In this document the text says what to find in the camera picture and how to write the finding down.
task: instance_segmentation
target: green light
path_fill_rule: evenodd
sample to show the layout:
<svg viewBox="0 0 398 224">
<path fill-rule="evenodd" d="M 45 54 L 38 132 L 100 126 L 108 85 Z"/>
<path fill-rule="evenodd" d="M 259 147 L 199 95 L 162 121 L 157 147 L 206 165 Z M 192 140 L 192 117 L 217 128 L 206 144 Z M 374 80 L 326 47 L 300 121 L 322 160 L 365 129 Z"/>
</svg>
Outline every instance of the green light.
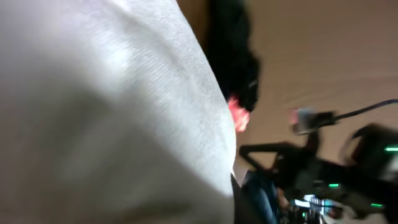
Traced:
<svg viewBox="0 0 398 224">
<path fill-rule="evenodd" d="M 338 184 L 329 184 L 329 187 L 338 187 Z"/>
<path fill-rule="evenodd" d="M 374 203 L 372 203 L 372 204 L 371 204 L 371 206 L 372 206 L 372 207 L 382 207 L 383 205 L 381 205 L 381 204 L 374 204 Z"/>
<path fill-rule="evenodd" d="M 384 149 L 386 152 L 398 152 L 398 146 L 391 146 Z"/>
</svg>

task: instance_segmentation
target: blurry background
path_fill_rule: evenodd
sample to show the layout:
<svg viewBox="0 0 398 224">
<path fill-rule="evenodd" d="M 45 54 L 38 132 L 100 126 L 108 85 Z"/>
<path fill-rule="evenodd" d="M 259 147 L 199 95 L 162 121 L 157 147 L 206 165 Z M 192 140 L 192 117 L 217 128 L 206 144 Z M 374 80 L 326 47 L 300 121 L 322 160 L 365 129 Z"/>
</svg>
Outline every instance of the blurry background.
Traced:
<svg viewBox="0 0 398 224">
<path fill-rule="evenodd" d="M 201 45 L 206 45 L 207 0 L 177 0 Z M 398 1 L 247 0 L 251 48 L 261 59 L 260 99 L 242 144 L 292 141 L 287 112 L 353 111 L 398 96 Z M 319 156 L 334 162 L 349 135 L 370 122 L 398 127 L 398 106 L 386 106 L 323 128 Z M 266 163 L 270 155 L 258 155 Z M 239 158 L 238 181 L 246 172 Z M 378 218 L 368 223 L 382 223 Z"/>
</svg>

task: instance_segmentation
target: wire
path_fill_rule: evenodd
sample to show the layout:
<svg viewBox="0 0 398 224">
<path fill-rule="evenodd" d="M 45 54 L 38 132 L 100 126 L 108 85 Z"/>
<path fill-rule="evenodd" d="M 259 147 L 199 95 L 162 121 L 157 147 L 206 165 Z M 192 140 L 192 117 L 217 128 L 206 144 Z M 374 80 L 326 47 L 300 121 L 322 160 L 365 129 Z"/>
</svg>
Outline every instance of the wire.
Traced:
<svg viewBox="0 0 398 224">
<path fill-rule="evenodd" d="M 356 110 L 356 111 L 353 111 L 353 112 L 349 112 L 349 113 L 346 113 L 346 114 L 335 116 L 335 120 L 338 121 L 340 119 L 356 116 L 356 115 L 368 112 L 370 110 L 373 110 L 373 109 L 376 109 L 376 108 L 379 108 L 379 107 L 382 107 L 382 106 L 386 106 L 386 105 L 389 105 L 389 104 L 393 104 L 393 103 L 398 103 L 398 99 L 386 100 L 386 101 L 383 101 L 383 102 L 380 102 L 380 103 L 376 103 L 375 105 L 362 108 L 360 110 Z"/>
</svg>

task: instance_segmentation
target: white fabric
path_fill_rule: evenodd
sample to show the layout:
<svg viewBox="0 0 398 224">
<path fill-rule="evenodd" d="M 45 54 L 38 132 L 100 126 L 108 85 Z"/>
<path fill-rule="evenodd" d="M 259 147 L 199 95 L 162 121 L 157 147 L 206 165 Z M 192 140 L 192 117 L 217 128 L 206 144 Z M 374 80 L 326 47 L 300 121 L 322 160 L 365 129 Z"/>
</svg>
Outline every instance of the white fabric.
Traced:
<svg viewBox="0 0 398 224">
<path fill-rule="evenodd" d="M 234 126 L 172 0 L 0 2 L 0 223 L 232 223 Z"/>
</svg>

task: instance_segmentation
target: red object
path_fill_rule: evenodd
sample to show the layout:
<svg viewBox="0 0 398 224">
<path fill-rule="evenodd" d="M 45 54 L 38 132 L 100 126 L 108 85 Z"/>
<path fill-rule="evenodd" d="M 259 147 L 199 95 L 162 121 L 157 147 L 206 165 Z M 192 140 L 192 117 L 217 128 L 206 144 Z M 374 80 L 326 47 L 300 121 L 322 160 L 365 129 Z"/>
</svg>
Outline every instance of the red object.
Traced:
<svg viewBox="0 0 398 224">
<path fill-rule="evenodd" d="M 243 132 L 250 120 L 250 112 L 239 106 L 239 101 L 236 97 L 232 96 L 228 100 L 229 110 L 231 111 L 232 118 L 235 123 L 236 132 Z"/>
</svg>

